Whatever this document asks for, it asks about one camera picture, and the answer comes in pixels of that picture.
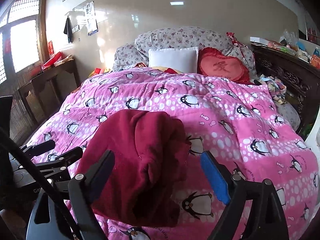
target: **red cloth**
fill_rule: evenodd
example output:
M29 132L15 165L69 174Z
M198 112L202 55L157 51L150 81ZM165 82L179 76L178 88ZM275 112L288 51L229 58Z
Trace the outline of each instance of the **red cloth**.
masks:
M249 70L237 58L224 56L214 48L199 50L198 73L204 76L225 77L233 82L248 82Z
M101 123L76 173L85 173L106 150L116 162L96 214L132 226L174 227L180 207L170 199L185 180L190 144L182 122L166 112L120 110Z

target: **bed sheet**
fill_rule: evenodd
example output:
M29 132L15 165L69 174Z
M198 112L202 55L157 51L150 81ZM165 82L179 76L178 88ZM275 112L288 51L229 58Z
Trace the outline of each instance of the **bed sheet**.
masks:
M97 75L69 95L60 111L28 142L56 142L54 150L33 161L54 160L75 146L86 150L99 124L121 109L166 111L183 122L192 146L187 179L177 183L172 194L181 209L178 225L135 228L97 215L109 239L206 239L224 205L215 198L201 170L199 157L205 150L244 179L271 179L283 204L290 238L299 239L305 231L318 193L316 157L277 114L264 85L239 85L224 78L151 68ZM71 177L77 165L69 167ZM234 239L244 231L250 204L244 208Z

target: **wall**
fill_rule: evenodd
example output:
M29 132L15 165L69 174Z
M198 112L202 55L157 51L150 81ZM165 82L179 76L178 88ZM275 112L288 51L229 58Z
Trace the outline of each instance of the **wall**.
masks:
M76 3L61 1L47 0L47 40L53 41L55 50L76 56L82 80L95 67L112 66L118 46L156 28L189 25L221 33L232 31L245 43L250 36L278 40L285 28L298 31L296 14L276 0L87 0L70 12L72 25L83 25L81 8L94 1L99 32L88 37L83 26L75 33L74 43L68 44L63 13ZM171 1L184 1L184 5L171 6Z

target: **crumpled cloth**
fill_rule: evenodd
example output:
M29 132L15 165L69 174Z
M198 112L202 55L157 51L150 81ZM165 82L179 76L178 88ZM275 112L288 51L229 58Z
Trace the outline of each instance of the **crumpled cloth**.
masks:
M76 171L86 173L106 150L115 153L94 212L132 226L176 226L180 207L170 196L173 184L186 179L186 137L183 123L166 112L120 110L102 122Z
M270 95L274 101L277 101L279 104L286 103L285 93L287 91L287 87L280 79L261 75L259 82L263 85L268 85Z

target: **black cable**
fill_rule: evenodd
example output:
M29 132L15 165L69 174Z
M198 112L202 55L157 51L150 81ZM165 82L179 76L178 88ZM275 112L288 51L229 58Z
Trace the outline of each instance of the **black cable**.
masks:
M10 137L4 132L4 130L1 127L0 127L0 147L10 152L12 156L15 157L18 160L18 162L24 167L24 169L27 172L29 172L29 174L33 177L33 179L40 184L40 186L44 189L47 195L52 199L55 205L59 208L61 214L66 219L67 223L73 230L74 234L76 234L79 240L82 240L79 226L73 219L60 193L51 186L51 184L47 181L47 179L43 176L43 174L36 168L36 166L32 163L32 161L29 160L24 155L23 151L18 147L18 145L16 145L14 141L10 139Z

